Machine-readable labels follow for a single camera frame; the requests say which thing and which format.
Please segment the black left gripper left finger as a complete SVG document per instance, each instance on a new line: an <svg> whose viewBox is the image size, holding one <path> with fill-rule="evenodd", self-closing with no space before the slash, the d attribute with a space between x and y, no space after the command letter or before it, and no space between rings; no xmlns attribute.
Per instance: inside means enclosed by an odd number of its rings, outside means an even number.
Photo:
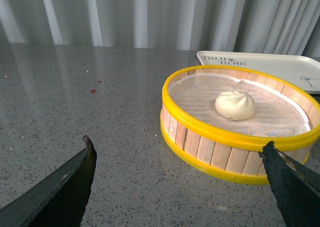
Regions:
<svg viewBox="0 0 320 227"><path fill-rule="evenodd" d="M2 227L79 227L91 195L97 152L85 148L0 210Z"/></svg>

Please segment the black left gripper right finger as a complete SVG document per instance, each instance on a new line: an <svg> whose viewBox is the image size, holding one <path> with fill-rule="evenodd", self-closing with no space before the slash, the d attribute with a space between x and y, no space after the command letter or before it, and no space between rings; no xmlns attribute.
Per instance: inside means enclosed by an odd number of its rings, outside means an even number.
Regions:
<svg viewBox="0 0 320 227"><path fill-rule="evenodd" d="M276 149L273 141L259 156L286 226L318 227L320 175Z"/></svg>

